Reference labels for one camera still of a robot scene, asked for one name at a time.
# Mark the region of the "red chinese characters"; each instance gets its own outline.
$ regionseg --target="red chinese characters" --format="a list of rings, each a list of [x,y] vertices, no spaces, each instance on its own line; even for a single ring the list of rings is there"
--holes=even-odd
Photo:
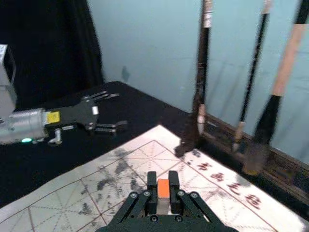
[[[237,194],[237,195],[240,195],[240,193],[238,192],[238,187],[240,186],[240,183],[233,183],[231,185],[227,185],[230,190],[234,193],[234,194]]]
[[[199,170],[203,170],[206,171],[208,167],[212,167],[209,163],[202,163],[200,165],[198,165]]]
[[[247,199],[247,202],[252,205],[254,208],[256,209],[260,209],[260,204],[261,204],[261,201],[258,197],[256,197],[255,195],[248,195],[246,196],[246,199]]]
[[[212,174],[211,178],[216,179],[218,182],[223,181],[223,173]]]

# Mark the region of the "light blue wall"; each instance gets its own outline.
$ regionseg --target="light blue wall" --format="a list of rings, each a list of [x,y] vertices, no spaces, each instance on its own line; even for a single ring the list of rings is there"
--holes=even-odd
[[[200,0],[88,0],[107,81],[122,81],[187,112],[196,77]],[[268,100],[297,0],[274,0],[245,131]],[[207,110],[237,125],[263,0],[214,0]],[[272,146],[309,163],[309,35],[282,101]]]

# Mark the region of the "black curtain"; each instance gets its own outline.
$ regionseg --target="black curtain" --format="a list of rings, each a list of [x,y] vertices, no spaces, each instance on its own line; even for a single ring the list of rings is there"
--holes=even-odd
[[[0,44],[15,57],[19,109],[103,84],[86,0],[1,0]]]

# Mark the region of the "black table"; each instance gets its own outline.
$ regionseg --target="black table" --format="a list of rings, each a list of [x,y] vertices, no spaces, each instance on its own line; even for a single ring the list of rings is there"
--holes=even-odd
[[[81,97],[103,90],[120,93],[119,98],[98,103],[99,122],[129,122],[128,130],[117,136],[89,136],[83,129],[63,133],[63,143],[46,142],[0,146],[0,207],[23,197],[53,178],[87,163],[130,141],[158,124],[180,134],[187,113],[121,82],[110,82],[40,106],[45,109],[77,104]]]

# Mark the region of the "screw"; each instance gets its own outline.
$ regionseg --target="screw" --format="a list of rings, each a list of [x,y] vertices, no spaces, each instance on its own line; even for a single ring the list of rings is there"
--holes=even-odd
[[[197,197],[198,197],[198,194],[197,194],[196,192],[193,192],[193,193],[191,193],[191,197],[197,198]]]
[[[146,197],[150,196],[150,191],[145,191],[144,196],[146,196]]]
[[[136,198],[136,197],[137,197],[137,194],[133,192],[133,193],[130,194],[130,197]]]
[[[178,194],[179,196],[184,196],[184,191],[179,190],[177,194]]]
[[[157,216],[151,216],[150,221],[156,222],[156,221],[158,221],[158,217]]]
[[[182,222],[183,221],[183,218],[181,216],[176,216],[175,217],[175,221],[176,222]]]

